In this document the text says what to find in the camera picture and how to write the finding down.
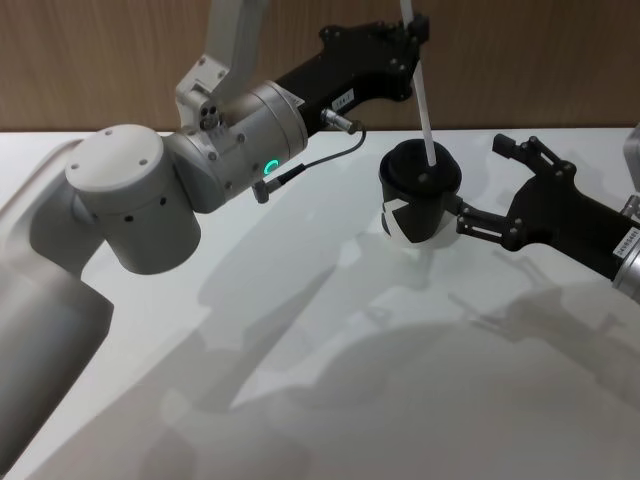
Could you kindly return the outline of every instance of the wooden wall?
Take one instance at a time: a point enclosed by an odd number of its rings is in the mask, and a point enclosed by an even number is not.
[[[0,130],[178,124],[174,87],[202,51],[209,0],[0,0]],[[414,0],[437,128],[640,121],[640,0]],[[326,24],[400,18],[398,0],[272,0],[256,81],[320,48]],[[413,101],[369,102],[415,128]]]

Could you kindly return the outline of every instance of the green status light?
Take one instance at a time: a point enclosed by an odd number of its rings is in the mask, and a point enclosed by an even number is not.
[[[271,160],[270,162],[268,162],[264,166],[264,174],[265,175],[269,175],[271,172],[273,172],[279,166],[280,166],[280,160],[275,160],[275,159]]]

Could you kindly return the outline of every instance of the black cable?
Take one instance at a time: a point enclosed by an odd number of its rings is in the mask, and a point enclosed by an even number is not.
[[[315,167],[317,165],[321,165],[321,164],[323,164],[325,162],[328,162],[330,160],[334,160],[334,159],[336,159],[338,157],[343,157],[345,155],[349,155],[350,153],[353,153],[356,150],[358,150],[364,144],[364,141],[367,139],[367,129],[360,122],[357,122],[357,125],[358,125],[358,129],[361,132],[361,135],[360,135],[360,140],[358,140],[358,143],[356,143],[353,147],[348,148],[348,149],[343,150],[343,151],[338,152],[338,153],[334,153],[333,155],[329,155],[327,157],[322,157],[319,160],[314,160],[311,163],[308,163],[308,164],[301,163],[300,165],[297,165],[297,166],[293,167],[288,172],[285,172],[282,175],[278,175],[278,177],[276,177],[278,183],[280,184],[279,186],[284,185],[285,183],[287,183],[288,181],[294,179],[295,177],[300,175],[302,172],[304,172],[305,170],[307,170],[307,169],[309,169],[311,167]]]
[[[342,152],[334,153],[333,155],[329,155],[328,157],[323,157],[319,160],[315,160],[306,165],[307,168],[315,167],[316,165],[320,165],[321,163],[328,162],[329,160],[333,160],[334,158],[342,157],[344,155],[349,155],[350,153],[355,152],[359,149],[364,141],[367,139],[367,129],[361,123],[358,123],[358,129],[362,132],[360,135],[360,140],[353,147],[343,150]]]

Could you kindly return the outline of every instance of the white table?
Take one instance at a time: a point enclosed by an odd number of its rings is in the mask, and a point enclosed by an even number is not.
[[[465,200],[505,213],[530,175],[496,131],[436,132]],[[587,194],[632,192],[627,129],[538,135]],[[509,254],[455,234],[422,249],[380,226],[379,160],[416,132],[372,133],[266,206],[250,192],[201,217],[163,275],[104,247],[86,281],[112,329],[6,480],[636,480],[640,307],[544,246]],[[78,134],[0,135],[4,202]],[[352,144],[319,134],[311,160]]]

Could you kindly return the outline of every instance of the black bracket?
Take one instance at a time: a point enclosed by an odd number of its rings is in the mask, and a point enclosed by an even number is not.
[[[429,20],[416,15],[407,28],[402,22],[329,25],[319,35],[322,52],[276,81],[304,101],[299,111],[309,136],[324,128],[325,108],[344,114],[374,98],[409,98]]]
[[[510,251],[544,243],[613,279],[624,260],[620,243],[640,224],[580,193],[576,166],[536,137],[517,145],[496,135],[493,151],[527,166],[534,176],[516,193],[505,217],[462,203],[457,231]]]

